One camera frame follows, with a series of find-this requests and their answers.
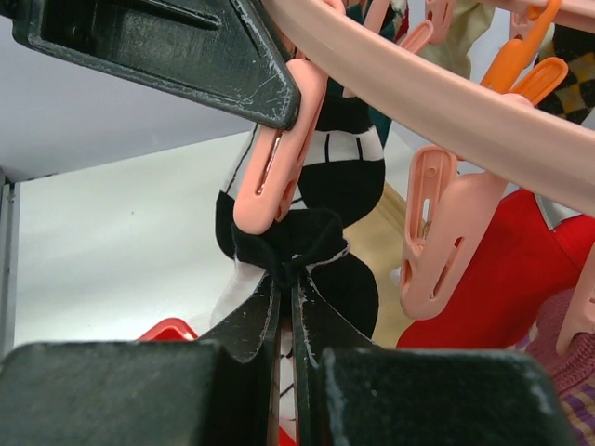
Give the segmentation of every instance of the red plastic object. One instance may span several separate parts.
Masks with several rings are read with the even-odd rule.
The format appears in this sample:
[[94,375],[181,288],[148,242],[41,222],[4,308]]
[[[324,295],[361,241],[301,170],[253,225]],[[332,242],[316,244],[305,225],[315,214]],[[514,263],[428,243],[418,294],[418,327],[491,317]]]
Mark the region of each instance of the red plastic object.
[[[198,339],[190,325],[178,318],[163,319],[151,330],[139,338],[139,341],[147,342],[169,342],[169,341],[193,341]],[[296,446],[296,442],[279,427],[279,446]]]

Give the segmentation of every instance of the orange clothespin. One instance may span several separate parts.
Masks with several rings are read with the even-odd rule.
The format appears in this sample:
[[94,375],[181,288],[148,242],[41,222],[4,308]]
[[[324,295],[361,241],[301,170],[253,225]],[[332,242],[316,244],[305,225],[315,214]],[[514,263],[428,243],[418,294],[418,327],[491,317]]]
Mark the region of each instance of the orange clothespin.
[[558,354],[566,353],[573,338],[579,333],[595,334],[595,244],[591,247],[566,311],[556,342]]
[[[345,14],[342,0],[324,0]],[[286,131],[262,126],[233,207],[243,232],[262,234],[289,212],[311,137],[323,107],[328,75],[305,59],[287,62],[301,92],[296,123]]]
[[515,36],[500,48],[482,79],[483,86],[497,93],[510,91],[522,70],[533,60],[561,4],[562,0],[549,0],[543,12],[537,7],[528,7],[527,18],[534,21],[531,29],[524,39]]
[[[568,67],[544,60],[506,95],[528,106],[547,95]],[[467,269],[508,185],[490,172],[456,176],[456,156],[437,146],[416,153],[409,171],[401,304],[418,321],[440,314]],[[424,204],[428,207],[423,221]]]
[[426,0],[426,20],[433,25],[430,43],[439,45],[446,39],[453,21],[456,0]]

